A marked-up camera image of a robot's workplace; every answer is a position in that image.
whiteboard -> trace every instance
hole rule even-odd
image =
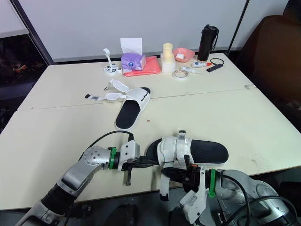
[[[161,52],[166,42],[198,50],[206,24],[220,30],[216,49],[227,49],[245,4],[242,0],[19,2],[54,62],[105,58],[104,48],[120,57],[120,37],[142,38],[143,52],[149,54]],[[249,30],[239,31],[242,38]]]

black water bottle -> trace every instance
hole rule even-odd
[[[198,60],[207,61],[211,50],[214,49],[217,42],[218,28],[210,25],[206,25],[202,30],[201,43],[198,49]]]

green ring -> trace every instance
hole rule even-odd
[[[110,159],[110,164],[109,164],[109,169],[110,170],[113,169],[115,154],[116,154],[116,148],[111,147],[111,159]]]
[[[212,169],[211,175],[210,175],[210,189],[209,189],[209,193],[208,193],[208,196],[210,198],[214,198],[216,196],[214,188],[215,188],[215,169]]]

purple tissue box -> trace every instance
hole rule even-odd
[[[121,63],[124,69],[142,71],[146,63],[145,55],[124,53],[121,57]]]

white table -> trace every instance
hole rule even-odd
[[[198,68],[202,75],[189,74],[186,81],[179,81],[171,74],[161,73],[136,77],[109,76],[103,71],[108,62],[52,65],[42,74],[18,110],[97,104],[84,96],[104,96],[108,91],[103,89],[111,79],[120,80],[130,88],[148,87],[151,90],[151,98],[244,89],[245,85],[252,84],[223,53],[210,55],[210,58],[215,57],[225,61],[222,69],[209,73],[206,68]],[[196,56],[187,63],[177,62],[177,68],[191,66],[195,59]]]
[[[17,111],[0,135],[0,209],[32,206],[98,137],[115,130],[121,102]],[[162,136],[184,129],[192,139],[229,151],[220,168],[259,174],[301,165],[301,135],[258,89],[151,99],[132,131],[141,154]],[[126,135],[98,145],[120,146]],[[78,201],[159,189],[159,169],[99,171]]]

